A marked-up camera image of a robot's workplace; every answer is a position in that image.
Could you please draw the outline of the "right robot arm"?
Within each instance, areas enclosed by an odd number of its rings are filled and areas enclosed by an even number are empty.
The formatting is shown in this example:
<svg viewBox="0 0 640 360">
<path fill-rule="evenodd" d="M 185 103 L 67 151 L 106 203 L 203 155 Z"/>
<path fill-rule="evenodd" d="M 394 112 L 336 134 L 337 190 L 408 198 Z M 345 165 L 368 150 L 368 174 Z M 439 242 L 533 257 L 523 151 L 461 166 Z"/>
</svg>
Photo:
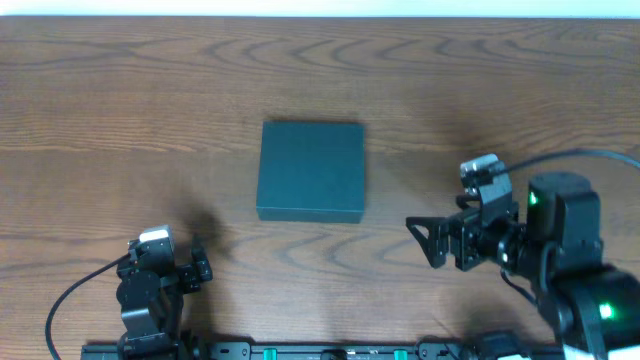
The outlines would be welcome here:
<svg viewBox="0 0 640 360">
<path fill-rule="evenodd" d="M 524 222 L 510 191 L 491 201 L 481 194 L 456 201 L 455 215 L 406 220 L 431 267 L 443 266 L 447 255 L 461 271 L 491 261 L 502 276 L 529 281 L 524 297 L 562 344 L 595 359 L 639 348 L 639 281 L 604 262 L 600 198 L 587 178 L 532 177 Z"/>
</svg>

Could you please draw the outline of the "black gift box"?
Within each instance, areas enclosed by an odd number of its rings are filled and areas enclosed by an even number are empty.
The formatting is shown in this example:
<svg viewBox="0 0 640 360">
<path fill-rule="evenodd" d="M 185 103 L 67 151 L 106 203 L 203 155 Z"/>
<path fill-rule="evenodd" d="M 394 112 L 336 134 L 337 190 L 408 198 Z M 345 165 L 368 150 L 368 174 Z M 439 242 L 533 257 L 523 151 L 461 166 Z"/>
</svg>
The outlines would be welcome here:
<svg viewBox="0 0 640 360">
<path fill-rule="evenodd" d="M 365 211 L 365 128 L 263 124 L 256 211 L 262 221 L 359 223 Z"/>
</svg>

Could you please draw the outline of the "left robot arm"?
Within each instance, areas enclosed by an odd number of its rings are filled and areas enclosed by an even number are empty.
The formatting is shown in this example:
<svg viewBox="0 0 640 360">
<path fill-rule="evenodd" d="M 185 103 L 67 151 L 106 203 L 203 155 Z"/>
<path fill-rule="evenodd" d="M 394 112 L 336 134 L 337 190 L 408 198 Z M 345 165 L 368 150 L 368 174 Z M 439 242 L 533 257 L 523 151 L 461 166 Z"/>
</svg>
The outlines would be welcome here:
<svg viewBox="0 0 640 360">
<path fill-rule="evenodd" d="M 206 249 L 195 237 L 189 263 L 178 265 L 170 238 L 129 243 L 117 265 L 116 298 L 126 328 L 118 344 L 121 359 L 207 359 L 207 345 L 181 328 L 184 296 L 213 279 Z"/>
</svg>

